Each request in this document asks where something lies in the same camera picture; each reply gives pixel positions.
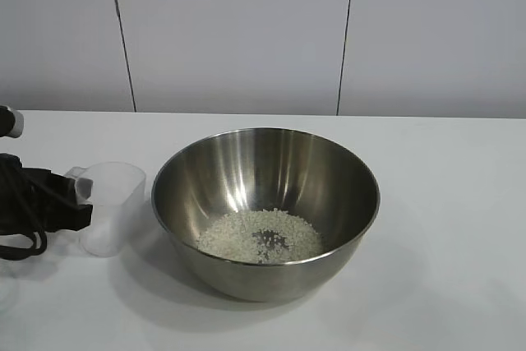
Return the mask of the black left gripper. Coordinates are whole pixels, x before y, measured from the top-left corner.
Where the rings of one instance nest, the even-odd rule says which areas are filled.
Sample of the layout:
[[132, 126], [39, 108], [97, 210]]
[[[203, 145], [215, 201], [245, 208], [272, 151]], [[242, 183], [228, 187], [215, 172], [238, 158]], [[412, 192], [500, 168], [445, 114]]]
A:
[[37, 187], [40, 183], [77, 204], [91, 196], [93, 181], [51, 174], [48, 169], [23, 167], [15, 155], [1, 153], [1, 233], [80, 231], [91, 224], [93, 206], [57, 206], [50, 214], [50, 198]]

